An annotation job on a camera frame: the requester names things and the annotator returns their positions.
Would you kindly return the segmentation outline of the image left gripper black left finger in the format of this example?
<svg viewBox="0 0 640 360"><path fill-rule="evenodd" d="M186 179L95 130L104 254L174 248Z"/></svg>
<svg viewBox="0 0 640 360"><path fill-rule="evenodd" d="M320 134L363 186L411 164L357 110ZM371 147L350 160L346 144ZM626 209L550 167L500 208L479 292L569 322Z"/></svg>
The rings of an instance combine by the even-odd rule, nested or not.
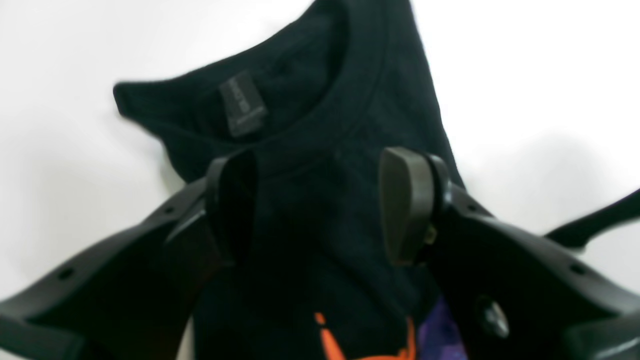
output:
<svg viewBox="0 0 640 360"><path fill-rule="evenodd" d="M1 301L1 348L28 360L174 360L199 298L252 241L258 160L215 158L135 227Z"/></svg>

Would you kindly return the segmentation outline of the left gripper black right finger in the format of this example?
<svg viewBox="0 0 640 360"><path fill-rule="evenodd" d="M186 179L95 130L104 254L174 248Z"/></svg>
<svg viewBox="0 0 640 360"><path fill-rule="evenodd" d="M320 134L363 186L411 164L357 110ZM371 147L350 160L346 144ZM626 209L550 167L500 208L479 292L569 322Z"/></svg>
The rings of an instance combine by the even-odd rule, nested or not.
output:
<svg viewBox="0 0 640 360"><path fill-rule="evenodd" d="M639 358L639 296L571 252L638 220L638 191L534 235L496 219L441 158L391 146L379 193L388 259L429 269L470 360Z"/></svg>

